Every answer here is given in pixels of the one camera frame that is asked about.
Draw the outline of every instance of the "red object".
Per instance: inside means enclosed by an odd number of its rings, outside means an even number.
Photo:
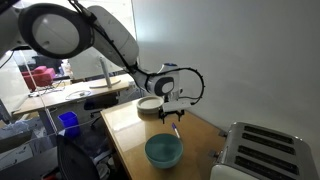
[[[28,71],[21,72],[23,79],[26,81],[29,89],[34,91],[36,89],[32,82],[31,76]],[[46,66],[39,66],[35,70],[31,71],[32,77],[39,87],[52,85],[52,80],[56,73],[53,68],[47,68]]]

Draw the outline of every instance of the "white wall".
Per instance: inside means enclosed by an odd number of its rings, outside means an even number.
[[[244,121],[304,139],[320,174],[320,1],[133,0],[142,67],[197,68],[191,111],[227,130]],[[199,83],[181,86],[196,96]]]

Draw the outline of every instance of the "wooden table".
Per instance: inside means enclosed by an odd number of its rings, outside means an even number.
[[[220,151],[224,138],[220,130],[199,117],[186,112],[178,122],[176,115],[169,115],[165,124],[158,115],[142,115],[131,101],[101,112],[117,153],[131,179],[209,179],[214,159],[211,150]],[[183,156],[170,169],[153,167],[145,156],[146,141],[159,133],[175,135],[174,122],[183,142]]]
[[[50,123],[49,117],[47,115],[46,109],[62,106],[68,103],[82,101],[88,98],[101,96],[104,94],[109,94],[117,91],[121,91],[130,87],[130,82],[133,82],[133,79],[130,75],[124,74],[119,76],[110,77],[111,83],[121,80],[118,84],[113,85],[111,88],[94,88],[90,89],[90,86],[99,86],[106,84],[105,79],[99,79],[88,82],[80,82],[65,86],[63,91],[50,92],[42,95],[41,97],[32,97],[27,98],[24,103],[20,106],[18,111],[13,113],[13,116],[18,116],[34,111],[38,111],[40,119],[43,123],[43,126],[46,128],[47,134],[54,133],[54,129]],[[80,90],[88,90],[91,93],[88,96],[84,96],[77,99],[67,100],[66,97],[71,93]]]

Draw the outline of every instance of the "blue container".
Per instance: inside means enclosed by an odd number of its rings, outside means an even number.
[[[64,128],[66,129],[64,133],[65,136],[69,138],[75,138],[80,135],[78,118],[74,112],[72,111],[66,112],[64,114],[59,115],[58,118],[60,119]]]

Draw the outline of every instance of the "toaster slot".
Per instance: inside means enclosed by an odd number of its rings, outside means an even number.
[[[274,180],[294,180],[293,178],[289,177],[289,176],[286,176],[282,173],[279,173],[275,170],[272,170],[270,168],[267,168],[263,165],[260,165],[258,163],[255,163],[253,161],[250,161],[248,159],[245,159],[241,156],[236,156],[236,159],[235,159],[235,164],[241,166],[241,167],[244,167],[248,170],[251,170],[255,173],[258,173],[262,176],[265,176],[269,179],[274,179]]]
[[[255,159],[259,159],[263,162],[272,164],[278,168],[289,171],[293,174],[299,175],[299,169],[296,165],[283,161],[281,159],[275,158],[273,156],[267,155],[265,153],[253,150],[251,148],[245,146],[239,146],[238,152],[245,154],[247,156],[253,157]]]
[[[295,150],[292,147],[285,146],[283,144],[279,144],[279,143],[270,141],[268,139],[264,139],[264,138],[261,138],[261,137],[258,137],[258,136],[254,136],[254,135],[250,135],[250,134],[247,134],[247,133],[243,133],[242,134],[242,138],[250,140],[250,141],[253,141],[253,142],[256,142],[256,143],[259,143],[259,144],[263,144],[265,146],[272,147],[274,149],[278,149],[280,151],[283,151],[283,152],[286,152],[286,153],[289,153],[289,154],[292,154],[292,155],[295,154]]]
[[[272,132],[268,132],[268,131],[265,131],[265,130],[262,130],[262,129],[258,129],[258,128],[254,128],[254,127],[250,127],[250,126],[245,126],[244,130],[248,131],[248,132],[255,133],[255,134],[259,134],[259,135],[262,135],[262,136],[266,136],[266,137],[269,137],[269,138],[272,138],[272,139],[276,139],[276,140],[279,140],[279,141],[282,141],[282,142],[285,142],[285,143],[288,143],[288,144],[293,144],[293,139],[292,138],[285,137],[285,136],[282,136],[282,135],[279,135],[279,134],[275,134],[275,133],[272,133]]]

